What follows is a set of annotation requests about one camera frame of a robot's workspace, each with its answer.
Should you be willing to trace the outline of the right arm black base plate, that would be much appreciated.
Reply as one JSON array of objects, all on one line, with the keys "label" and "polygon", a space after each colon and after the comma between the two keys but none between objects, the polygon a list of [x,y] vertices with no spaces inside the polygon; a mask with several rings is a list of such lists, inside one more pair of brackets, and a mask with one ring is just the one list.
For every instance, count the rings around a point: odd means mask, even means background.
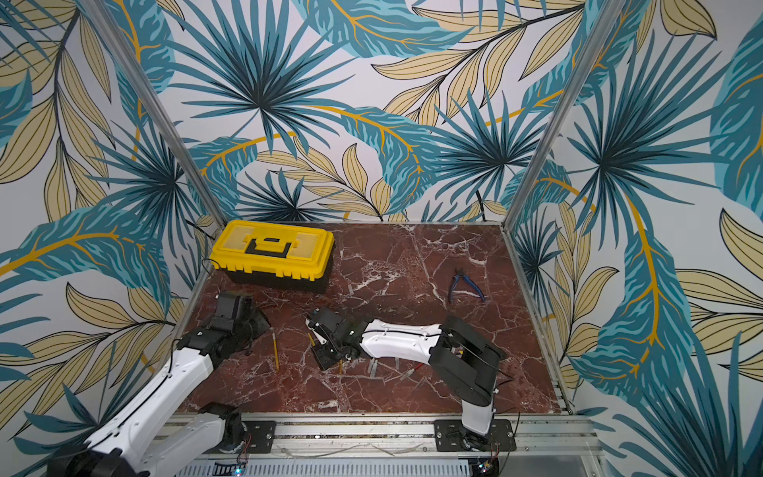
[{"label": "right arm black base plate", "polygon": [[468,430],[460,419],[437,419],[433,423],[438,452],[513,452],[517,449],[512,423],[494,419],[486,434]]}]

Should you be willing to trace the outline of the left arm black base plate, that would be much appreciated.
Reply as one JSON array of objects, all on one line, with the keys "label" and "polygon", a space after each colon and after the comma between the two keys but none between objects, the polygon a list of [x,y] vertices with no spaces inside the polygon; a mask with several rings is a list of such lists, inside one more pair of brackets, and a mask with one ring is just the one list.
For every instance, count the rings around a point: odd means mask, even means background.
[{"label": "left arm black base plate", "polygon": [[275,421],[242,421],[227,425],[219,449],[223,453],[270,454]]}]

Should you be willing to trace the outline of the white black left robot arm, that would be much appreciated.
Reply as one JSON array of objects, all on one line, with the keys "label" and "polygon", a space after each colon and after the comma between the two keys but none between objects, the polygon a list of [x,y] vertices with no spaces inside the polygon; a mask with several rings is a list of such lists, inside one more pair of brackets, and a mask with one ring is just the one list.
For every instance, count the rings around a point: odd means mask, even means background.
[{"label": "white black left robot arm", "polygon": [[56,451],[47,475],[173,476],[210,449],[241,454],[252,434],[240,410],[222,403],[205,405],[188,425],[151,444],[193,391],[269,328],[250,296],[220,293],[215,312],[179,340],[158,375],[84,443]]}]

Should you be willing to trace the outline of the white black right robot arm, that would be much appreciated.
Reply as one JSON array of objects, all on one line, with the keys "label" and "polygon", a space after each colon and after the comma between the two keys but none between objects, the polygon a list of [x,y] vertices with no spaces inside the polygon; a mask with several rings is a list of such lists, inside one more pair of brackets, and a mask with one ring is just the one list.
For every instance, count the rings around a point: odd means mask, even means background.
[{"label": "white black right robot arm", "polygon": [[321,370],[358,358],[427,365],[460,399],[462,433],[488,436],[507,354],[464,320],[449,316],[440,324],[401,325],[353,320],[321,308],[306,319],[306,325],[314,335],[312,351]]}]

